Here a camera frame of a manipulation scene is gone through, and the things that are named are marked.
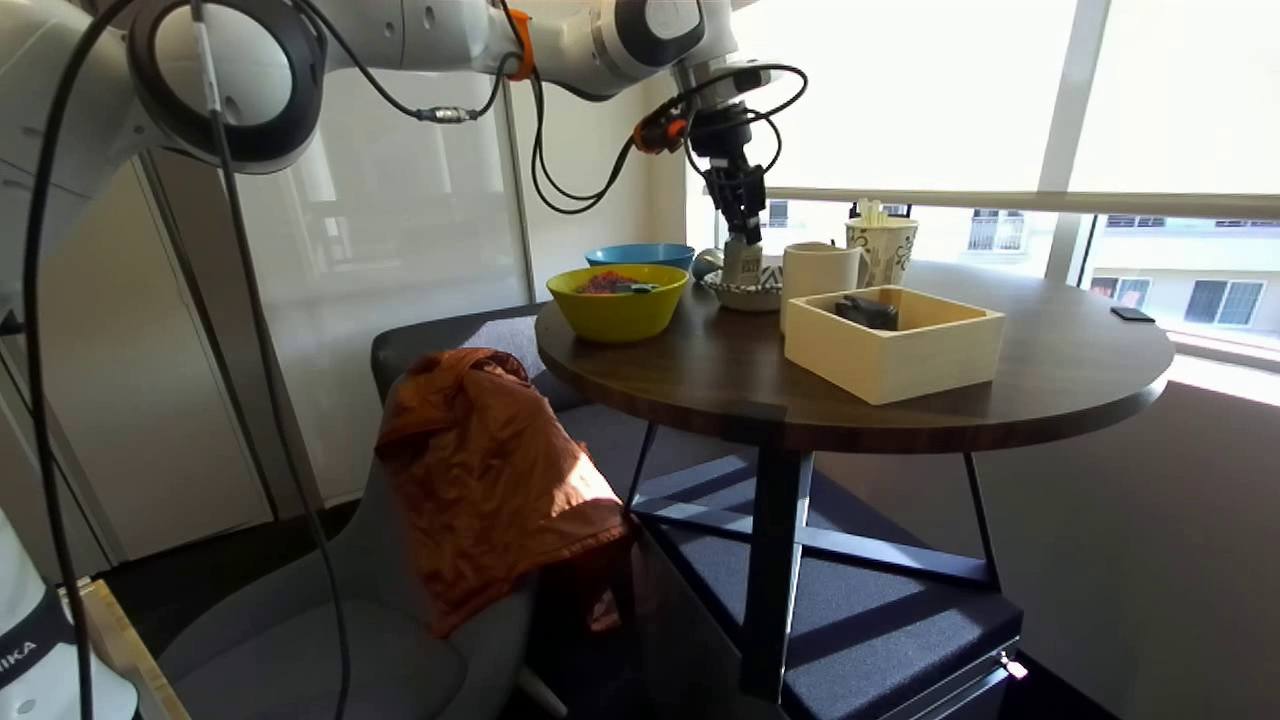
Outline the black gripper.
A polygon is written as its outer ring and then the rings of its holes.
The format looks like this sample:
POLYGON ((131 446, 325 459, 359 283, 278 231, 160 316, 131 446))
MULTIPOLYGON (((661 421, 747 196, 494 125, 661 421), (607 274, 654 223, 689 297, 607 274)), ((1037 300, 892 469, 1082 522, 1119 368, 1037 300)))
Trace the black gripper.
POLYGON ((730 241, 761 241, 762 165, 747 160, 754 112, 745 103, 690 115, 690 152, 705 160, 705 186, 730 241))

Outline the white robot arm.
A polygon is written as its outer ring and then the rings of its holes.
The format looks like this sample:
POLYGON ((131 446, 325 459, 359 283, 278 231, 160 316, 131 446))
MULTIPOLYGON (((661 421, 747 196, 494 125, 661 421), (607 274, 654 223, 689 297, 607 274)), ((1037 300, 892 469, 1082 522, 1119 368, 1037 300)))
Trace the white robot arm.
POLYGON ((667 72, 682 103, 762 83, 738 58, 753 0, 0 0, 0 300, 146 152, 262 175, 292 165, 347 66, 485 72, 613 101, 667 72))

